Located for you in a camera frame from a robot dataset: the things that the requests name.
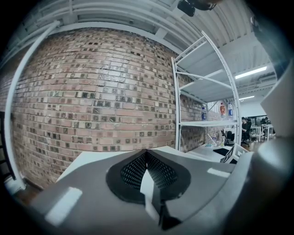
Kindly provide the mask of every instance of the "shelf rack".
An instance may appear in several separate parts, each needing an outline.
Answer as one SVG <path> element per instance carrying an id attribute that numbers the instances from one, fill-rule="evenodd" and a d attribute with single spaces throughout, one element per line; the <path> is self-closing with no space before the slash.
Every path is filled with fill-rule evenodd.
<path id="1" fill-rule="evenodd" d="M 236 125 L 237 144 L 241 144 L 242 128 L 240 125 L 240 101 L 234 77 L 218 48 L 205 32 L 203 37 L 184 50 L 177 58 L 171 58 L 175 82 L 176 133 L 175 149 L 181 145 L 182 126 L 217 127 Z M 192 82 L 179 87 L 178 75 L 186 75 Z M 206 105 L 207 119 L 209 111 L 207 103 L 234 98 L 236 120 L 226 121 L 181 121 L 180 95 Z"/>

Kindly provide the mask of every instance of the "ceiling light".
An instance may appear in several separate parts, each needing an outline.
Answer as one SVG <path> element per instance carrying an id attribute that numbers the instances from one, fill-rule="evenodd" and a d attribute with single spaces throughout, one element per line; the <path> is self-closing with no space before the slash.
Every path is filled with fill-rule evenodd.
<path id="1" fill-rule="evenodd" d="M 249 99 L 249 98 L 253 98 L 254 96 L 249 96 L 249 97 L 245 97 L 245 98 L 241 98 L 239 100 L 245 100 L 245 99 Z"/>
<path id="2" fill-rule="evenodd" d="M 249 75 L 251 75 L 251 74 L 258 73 L 258 72 L 265 71 L 265 70 L 266 70 L 266 66 L 265 66 L 265 67 L 262 67 L 262 68 L 258 68 L 258 69 L 252 70 L 252 71 L 247 72 L 247 73 L 242 73 L 242 74 L 240 74 L 240 75 L 237 75 L 237 76 L 235 77 L 235 79 L 242 78 L 242 77 L 246 77 L 246 76 L 249 76 Z"/>

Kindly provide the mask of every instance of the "floor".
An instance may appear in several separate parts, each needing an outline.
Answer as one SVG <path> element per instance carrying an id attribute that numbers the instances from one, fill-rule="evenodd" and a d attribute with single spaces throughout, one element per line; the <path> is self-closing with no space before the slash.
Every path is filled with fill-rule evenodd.
<path id="1" fill-rule="evenodd" d="M 28 206 L 40 192 L 40 189 L 34 187 L 33 185 L 27 184 L 27 188 L 25 190 L 20 190 L 13 196 L 25 206 Z"/>

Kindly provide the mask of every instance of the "black mesh grille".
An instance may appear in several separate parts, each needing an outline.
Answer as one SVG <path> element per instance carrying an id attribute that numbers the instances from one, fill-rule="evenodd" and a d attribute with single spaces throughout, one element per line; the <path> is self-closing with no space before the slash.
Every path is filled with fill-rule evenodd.
<path id="1" fill-rule="evenodd" d="M 164 164 L 162 161 L 158 160 L 150 153 L 146 153 L 146 155 L 147 169 L 153 181 L 160 190 L 163 190 L 176 182 L 178 176 L 171 167 Z"/>
<path id="2" fill-rule="evenodd" d="M 131 161 L 121 170 L 121 177 L 123 181 L 140 190 L 143 175 L 146 171 L 145 153 Z"/>

